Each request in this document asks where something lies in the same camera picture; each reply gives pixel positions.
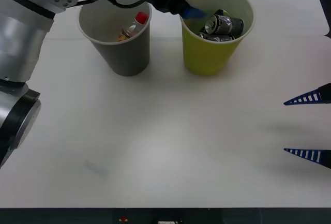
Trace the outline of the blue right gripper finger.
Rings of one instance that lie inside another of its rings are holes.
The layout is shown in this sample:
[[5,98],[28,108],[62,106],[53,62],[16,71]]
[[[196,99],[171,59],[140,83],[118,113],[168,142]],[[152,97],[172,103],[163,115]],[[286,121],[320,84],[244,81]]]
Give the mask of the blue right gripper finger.
[[331,168],[331,150],[301,150],[295,148],[284,148],[283,150],[302,159]]
[[331,83],[327,83],[313,91],[304,93],[295,98],[292,98],[283,104],[285,106],[300,105],[300,104],[330,104],[330,88]]

